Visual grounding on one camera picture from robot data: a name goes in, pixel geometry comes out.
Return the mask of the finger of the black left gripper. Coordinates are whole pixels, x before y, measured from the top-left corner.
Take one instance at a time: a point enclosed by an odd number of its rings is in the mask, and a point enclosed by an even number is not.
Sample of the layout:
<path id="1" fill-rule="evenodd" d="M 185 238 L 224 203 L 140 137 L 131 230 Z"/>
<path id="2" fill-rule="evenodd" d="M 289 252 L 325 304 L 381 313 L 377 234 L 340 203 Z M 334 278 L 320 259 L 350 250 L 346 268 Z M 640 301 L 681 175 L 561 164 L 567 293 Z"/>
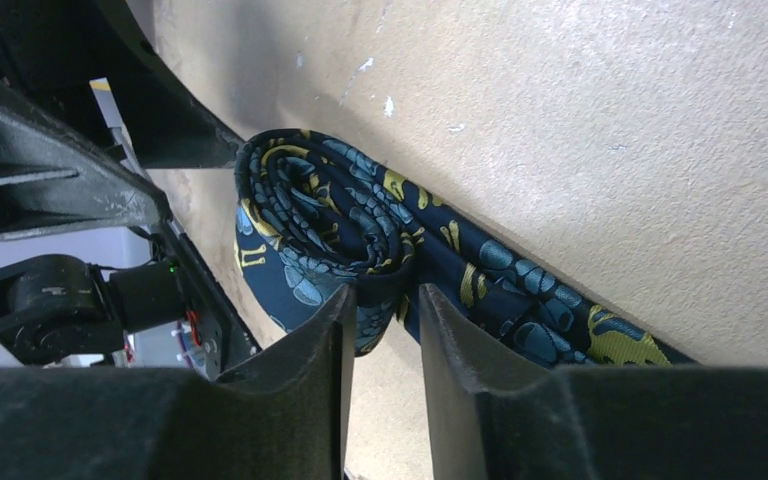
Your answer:
<path id="1" fill-rule="evenodd" d="M 124 1 L 0 1 L 0 74 L 98 146 L 104 78 L 146 168 L 224 168 L 242 139 L 179 81 Z"/>
<path id="2" fill-rule="evenodd" d="M 0 80 L 0 241 L 171 216 L 162 190 Z"/>

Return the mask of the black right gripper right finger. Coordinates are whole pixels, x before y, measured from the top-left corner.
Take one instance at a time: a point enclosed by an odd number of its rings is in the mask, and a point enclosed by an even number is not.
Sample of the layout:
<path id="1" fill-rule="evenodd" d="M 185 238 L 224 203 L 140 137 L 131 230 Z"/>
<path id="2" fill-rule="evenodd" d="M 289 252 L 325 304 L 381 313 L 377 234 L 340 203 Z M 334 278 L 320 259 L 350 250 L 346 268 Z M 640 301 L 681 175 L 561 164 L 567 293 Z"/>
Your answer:
<path id="1" fill-rule="evenodd" d="M 546 370 L 419 291 L 438 479 L 768 479 L 768 368 Z"/>

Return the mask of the navy blue shell pattern tie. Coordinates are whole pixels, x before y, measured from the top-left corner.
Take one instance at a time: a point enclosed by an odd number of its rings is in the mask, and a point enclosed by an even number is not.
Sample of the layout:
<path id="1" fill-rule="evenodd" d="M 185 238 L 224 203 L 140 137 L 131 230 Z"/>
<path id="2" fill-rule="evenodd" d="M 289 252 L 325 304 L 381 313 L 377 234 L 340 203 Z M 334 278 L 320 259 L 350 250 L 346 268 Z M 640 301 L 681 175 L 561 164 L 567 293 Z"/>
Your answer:
<path id="1" fill-rule="evenodd" d="M 419 336 L 419 289 L 430 284 L 543 367 L 687 361 L 340 139 L 303 129 L 259 133 L 237 152 L 234 183 L 242 276 L 285 331 L 349 284 L 362 356 L 392 321 Z"/>

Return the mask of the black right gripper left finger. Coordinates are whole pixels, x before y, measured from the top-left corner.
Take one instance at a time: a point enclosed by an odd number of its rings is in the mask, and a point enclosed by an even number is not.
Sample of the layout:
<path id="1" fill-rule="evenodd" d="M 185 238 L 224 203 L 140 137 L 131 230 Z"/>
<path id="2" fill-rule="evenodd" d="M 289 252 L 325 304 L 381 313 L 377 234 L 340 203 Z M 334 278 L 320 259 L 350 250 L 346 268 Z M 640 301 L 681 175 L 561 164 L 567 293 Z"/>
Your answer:
<path id="1" fill-rule="evenodd" d="M 340 479 L 356 295 L 209 381 L 181 368 L 0 368 L 0 479 Z"/>

